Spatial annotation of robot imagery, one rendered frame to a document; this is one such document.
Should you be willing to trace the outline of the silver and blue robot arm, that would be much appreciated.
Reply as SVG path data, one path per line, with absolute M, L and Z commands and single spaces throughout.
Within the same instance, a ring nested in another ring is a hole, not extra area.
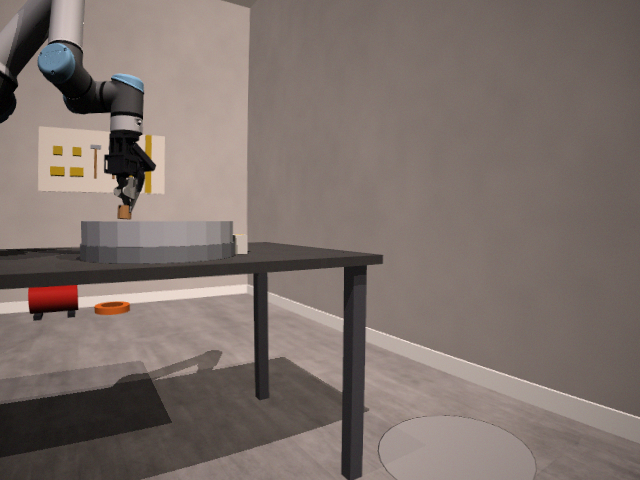
M 38 68 L 66 107 L 75 114 L 112 112 L 110 133 L 143 134 L 143 82 L 126 74 L 96 82 L 83 67 L 84 10 L 85 0 L 28 0 L 0 32 L 0 123 L 16 108 L 18 74 L 48 38 Z

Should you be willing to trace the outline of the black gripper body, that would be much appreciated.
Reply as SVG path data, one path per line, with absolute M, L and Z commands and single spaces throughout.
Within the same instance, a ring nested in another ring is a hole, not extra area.
M 115 134 L 109 133 L 109 154 L 104 155 L 104 173 L 116 176 L 124 175 L 125 178 L 129 178 L 131 175 L 134 177 L 140 170 L 140 167 L 143 167 L 141 157 L 137 156 L 132 150 L 133 142 L 137 141 L 139 141 L 139 135 L 137 134 L 121 132 Z M 134 156 L 130 156 L 129 154 Z

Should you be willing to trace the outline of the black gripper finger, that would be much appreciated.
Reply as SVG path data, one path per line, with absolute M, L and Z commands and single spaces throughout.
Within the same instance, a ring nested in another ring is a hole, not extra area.
M 127 186 L 128 184 L 128 180 L 124 177 L 124 175 L 116 176 L 116 180 L 117 180 L 118 186 L 114 188 L 114 195 L 119 198 L 122 198 L 124 205 L 129 205 L 130 199 L 124 196 L 122 193 L 123 187 Z
M 128 178 L 128 184 L 122 190 L 124 196 L 131 199 L 129 204 L 129 212 L 132 212 L 138 196 L 142 190 L 145 180 L 144 168 L 140 167 L 140 170 L 133 177 Z

